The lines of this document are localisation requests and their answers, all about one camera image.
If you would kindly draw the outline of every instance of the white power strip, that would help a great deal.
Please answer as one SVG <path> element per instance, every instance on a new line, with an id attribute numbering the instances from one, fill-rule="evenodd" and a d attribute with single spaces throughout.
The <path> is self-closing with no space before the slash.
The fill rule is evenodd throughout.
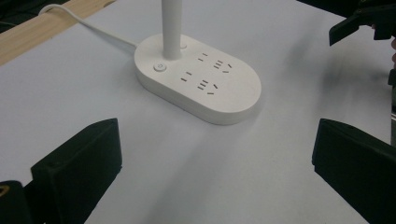
<path id="1" fill-rule="evenodd" d="M 156 95 L 214 124 L 246 118 L 262 85 L 246 63 L 190 37 L 181 36 L 181 58 L 163 56 L 163 36 L 137 47 L 134 61 L 142 85 Z"/>

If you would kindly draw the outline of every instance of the power cord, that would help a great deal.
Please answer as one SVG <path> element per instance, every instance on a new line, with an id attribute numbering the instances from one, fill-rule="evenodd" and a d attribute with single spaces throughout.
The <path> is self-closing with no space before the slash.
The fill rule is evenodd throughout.
<path id="1" fill-rule="evenodd" d="M 81 17 L 79 17 L 79 16 L 77 16 L 76 14 L 74 14 L 70 9 L 68 9 L 67 7 L 61 6 L 61 5 L 57 5 L 57 4 L 47 5 L 46 7 L 43 7 L 43 8 L 40 10 L 40 12 L 38 12 L 38 15 L 41 15 L 41 14 L 43 14 L 43 13 L 45 13 L 45 12 L 47 12 L 47 11 L 53 9 L 53 8 L 62 9 L 63 11 L 67 12 L 67 14 L 69 14 L 71 17 L 73 17 L 76 21 L 78 21 L 79 23 L 81 23 L 81 24 L 87 26 L 88 28 L 91 28 L 91 29 L 93 29 L 93 30 L 95 30 L 95 31 L 98 31 L 98 32 L 102 33 L 102 34 L 111 36 L 111 37 L 113 37 L 113 38 L 115 38 L 115 39 L 118 39 L 118 40 L 121 41 L 121 42 L 124 42 L 124 43 L 126 43 L 126 44 L 132 45 L 132 46 L 134 46 L 135 48 L 137 48 L 137 46 L 138 46 L 138 44 L 136 44 L 135 42 L 131 42 L 131 41 L 126 40 L 126 39 L 124 39 L 124 38 L 121 38 L 121 37 L 119 37 L 119 36 L 117 36 L 117 35 L 113 35 L 113 34 L 111 34 L 111 33 L 108 32 L 108 31 L 105 31 L 105 30 L 103 30 L 103 29 L 101 29 L 101 28 L 99 28 L 99 27 L 97 27 L 97 26 L 95 26 L 95 25 L 93 25 L 93 24 L 91 24 L 91 23 L 89 23 L 89 22 L 87 22 L 87 21 L 84 21 Z"/>

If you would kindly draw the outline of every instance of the electrical outlet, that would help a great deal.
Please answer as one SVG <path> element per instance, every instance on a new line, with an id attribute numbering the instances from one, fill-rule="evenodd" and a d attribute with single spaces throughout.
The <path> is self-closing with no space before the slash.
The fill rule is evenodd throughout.
<path id="1" fill-rule="evenodd" d="M 181 58 L 163 57 L 163 36 L 136 49 L 137 77 L 149 91 L 200 119 L 234 124 L 258 102 L 262 85 L 246 63 L 188 36 L 181 36 Z"/>

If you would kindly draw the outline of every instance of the floor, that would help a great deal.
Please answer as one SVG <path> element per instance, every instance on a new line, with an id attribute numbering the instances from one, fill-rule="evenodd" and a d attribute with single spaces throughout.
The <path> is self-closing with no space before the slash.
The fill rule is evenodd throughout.
<path id="1" fill-rule="evenodd" d="M 38 15 L 48 4 L 63 4 L 68 0 L 0 0 L 0 33 Z"/>

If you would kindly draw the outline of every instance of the white table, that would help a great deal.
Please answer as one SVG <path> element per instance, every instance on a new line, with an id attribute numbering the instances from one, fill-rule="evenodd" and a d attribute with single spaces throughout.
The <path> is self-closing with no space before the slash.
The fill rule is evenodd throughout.
<path id="1" fill-rule="evenodd" d="M 184 1 L 183 34 L 252 66 L 253 116 L 206 123 L 146 91 L 134 48 L 77 24 L 0 67 L 0 180 L 91 123 L 118 118 L 123 168 L 87 223 L 366 223 L 314 172 L 320 118 L 390 139 L 393 50 L 296 1 Z M 118 0 L 88 18 L 135 41 L 161 32 L 161 1 Z"/>

